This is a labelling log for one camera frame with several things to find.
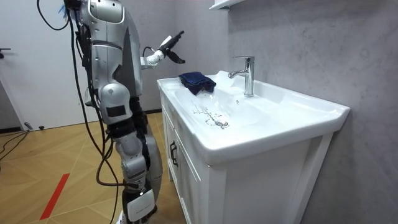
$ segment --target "cloth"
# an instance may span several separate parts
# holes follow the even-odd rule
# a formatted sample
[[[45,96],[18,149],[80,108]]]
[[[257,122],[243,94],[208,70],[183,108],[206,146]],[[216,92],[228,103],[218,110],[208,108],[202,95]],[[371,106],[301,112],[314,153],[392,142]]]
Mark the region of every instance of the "cloth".
[[[214,91],[216,83],[200,72],[188,72],[179,75],[181,83],[187,87],[195,96],[201,91],[206,90],[210,93]]]

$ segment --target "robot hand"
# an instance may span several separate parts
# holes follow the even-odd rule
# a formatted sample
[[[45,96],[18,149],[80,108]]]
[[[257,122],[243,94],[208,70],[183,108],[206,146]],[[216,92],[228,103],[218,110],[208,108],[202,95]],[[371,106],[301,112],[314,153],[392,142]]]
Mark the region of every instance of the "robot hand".
[[[180,40],[181,35],[184,31],[178,33],[175,37],[168,36],[160,45],[160,47],[154,52],[153,55],[148,57],[141,57],[141,68],[148,69],[156,67],[160,61],[162,61],[166,56],[171,59],[174,63],[183,64],[185,60],[182,60],[175,52],[171,49]]]

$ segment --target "white sink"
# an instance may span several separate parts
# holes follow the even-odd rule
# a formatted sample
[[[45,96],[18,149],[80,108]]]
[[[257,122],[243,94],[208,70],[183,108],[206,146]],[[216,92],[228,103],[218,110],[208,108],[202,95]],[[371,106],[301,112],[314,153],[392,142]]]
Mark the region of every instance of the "white sink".
[[[158,80],[161,91],[204,150],[208,164],[239,159],[339,130],[349,107],[254,81],[254,97],[243,96],[244,77],[209,75],[213,93],[197,96],[179,78]]]

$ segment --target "cabinet handle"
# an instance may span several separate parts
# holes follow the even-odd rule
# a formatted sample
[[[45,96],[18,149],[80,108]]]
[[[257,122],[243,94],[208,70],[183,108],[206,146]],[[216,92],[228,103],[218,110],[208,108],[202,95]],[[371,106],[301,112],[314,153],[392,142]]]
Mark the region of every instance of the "cabinet handle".
[[[172,157],[173,164],[178,167],[177,159],[174,157],[174,150],[177,150],[177,146],[175,145],[175,142],[170,145],[170,156]]]

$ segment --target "faucet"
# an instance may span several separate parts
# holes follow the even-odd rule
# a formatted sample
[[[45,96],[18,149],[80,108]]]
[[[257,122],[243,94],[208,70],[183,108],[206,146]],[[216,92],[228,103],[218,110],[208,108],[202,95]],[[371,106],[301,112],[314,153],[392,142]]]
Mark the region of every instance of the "faucet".
[[[244,96],[252,97],[254,96],[254,56],[239,56],[234,58],[244,58],[245,69],[241,71],[229,72],[228,77],[234,78],[237,75],[244,75]]]

